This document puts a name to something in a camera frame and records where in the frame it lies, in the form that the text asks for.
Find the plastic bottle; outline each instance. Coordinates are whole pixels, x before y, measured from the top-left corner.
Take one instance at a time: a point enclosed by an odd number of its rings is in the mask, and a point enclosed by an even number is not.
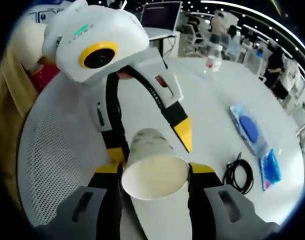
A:
[[[222,50],[223,46],[220,44],[215,44],[210,48],[206,57],[206,68],[204,71],[206,79],[213,78],[214,73],[219,71],[223,61]]]

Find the cup rim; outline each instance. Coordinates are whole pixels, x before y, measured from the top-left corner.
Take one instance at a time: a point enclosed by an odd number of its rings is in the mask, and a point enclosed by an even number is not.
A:
[[[127,191],[126,191],[126,188],[124,187],[124,175],[125,175],[125,172],[127,171],[127,169],[131,168],[132,166],[136,165],[136,164],[139,164],[140,162],[142,161],[147,161],[149,160],[150,158],[152,157],[158,157],[158,156],[167,156],[167,157],[174,157],[180,161],[182,161],[183,163],[185,163],[186,167],[187,167],[187,175],[186,175],[186,181],[182,184],[182,186],[180,188],[178,188],[176,191],[174,191],[173,193],[167,195],[167,196],[163,196],[163,197],[158,197],[158,198],[154,198],[154,199],[148,199],[148,198],[142,198],[142,197],[137,197],[137,196],[133,196],[132,194],[129,194]],[[172,195],[174,195],[175,193],[178,193],[181,189],[183,189],[183,187],[185,187],[185,184],[188,183],[188,177],[189,177],[189,164],[183,160],[181,157],[177,156],[177,155],[174,155],[174,154],[166,154],[166,153],[159,153],[159,154],[152,154],[152,155],[148,155],[147,157],[141,159],[141,160],[138,160],[136,162],[134,162],[133,164],[131,164],[129,167],[127,167],[126,165],[126,168],[121,176],[121,186],[123,188],[123,190],[131,197],[131,198],[134,198],[134,199],[137,199],[137,200],[143,200],[143,201],[156,201],[156,200],[162,200],[162,199],[165,199],[165,198],[168,198]]]

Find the camera lens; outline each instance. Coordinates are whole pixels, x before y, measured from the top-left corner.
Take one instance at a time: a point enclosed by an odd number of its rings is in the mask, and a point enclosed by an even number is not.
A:
[[[90,69],[101,68],[111,62],[115,56],[115,51],[110,48],[101,48],[89,54],[83,64]]]

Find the computer monitor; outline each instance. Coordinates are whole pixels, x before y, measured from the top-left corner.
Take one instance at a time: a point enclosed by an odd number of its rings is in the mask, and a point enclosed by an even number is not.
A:
[[[144,5],[141,25],[147,28],[176,30],[181,1],[152,2]]]

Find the green light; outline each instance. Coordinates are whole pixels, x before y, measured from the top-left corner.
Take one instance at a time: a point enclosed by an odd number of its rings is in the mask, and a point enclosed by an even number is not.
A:
[[[77,35],[77,34],[79,34],[81,31],[85,30],[86,28],[88,28],[88,24],[86,24],[85,26],[83,26],[81,29],[79,29],[78,31],[76,31],[74,34]]]

